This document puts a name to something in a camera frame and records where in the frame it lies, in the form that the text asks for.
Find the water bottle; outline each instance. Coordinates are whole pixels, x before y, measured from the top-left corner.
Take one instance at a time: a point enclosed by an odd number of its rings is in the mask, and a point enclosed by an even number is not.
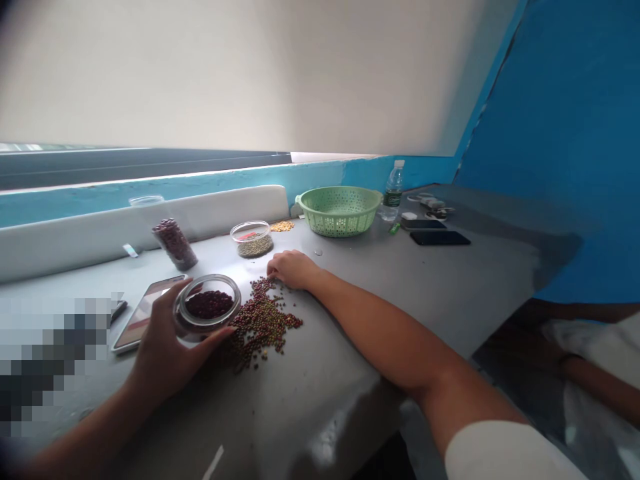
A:
[[[394,221],[398,216],[400,199],[402,198],[402,167],[404,160],[396,160],[387,180],[385,198],[382,200],[381,216],[384,221]]]

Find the white sleeve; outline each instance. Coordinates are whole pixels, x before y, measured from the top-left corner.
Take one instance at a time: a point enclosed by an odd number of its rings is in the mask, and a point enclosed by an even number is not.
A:
[[[482,421],[455,434],[445,454],[449,480],[586,480],[529,425]]]

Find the green colander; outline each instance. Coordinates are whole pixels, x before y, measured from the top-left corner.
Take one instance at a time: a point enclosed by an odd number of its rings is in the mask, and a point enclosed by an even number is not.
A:
[[[359,187],[324,187],[295,198],[312,231],[325,237],[352,237],[373,223],[382,193]]]

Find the white cloth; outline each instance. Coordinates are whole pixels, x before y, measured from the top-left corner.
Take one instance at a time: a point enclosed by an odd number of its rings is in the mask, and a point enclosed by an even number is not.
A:
[[[612,325],[553,320],[543,332],[564,350],[640,389],[640,314]],[[565,442],[592,480],[640,480],[638,429],[570,382],[564,409]]]
[[[455,434],[445,454],[449,480],[586,480],[534,428],[482,421]]]

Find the glass jar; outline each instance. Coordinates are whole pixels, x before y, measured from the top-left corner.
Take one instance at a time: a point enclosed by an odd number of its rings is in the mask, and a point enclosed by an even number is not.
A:
[[[229,233],[238,246],[242,258],[261,257],[273,248],[271,227],[262,220],[252,220],[236,225]]]
[[[226,296],[230,297],[229,309],[218,316],[208,318],[207,313],[215,312],[215,308],[211,308],[211,298],[204,296],[202,301],[196,299],[193,302],[197,295],[207,295],[207,292],[217,293],[218,300],[215,302],[218,304],[224,303]],[[196,278],[175,299],[173,318],[178,336],[190,342],[204,340],[233,320],[240,310],[241,303],[238,285],[226,275],[212,273]],[[200,316],[194,315],[194,310],[201,312]]]
[[[150,226],[153,236],[178,270],[189,270],[198,263],[189,240],[178,223],[170,217],[161,195],[132,198],[129,204],[138,210],[144,222]]]

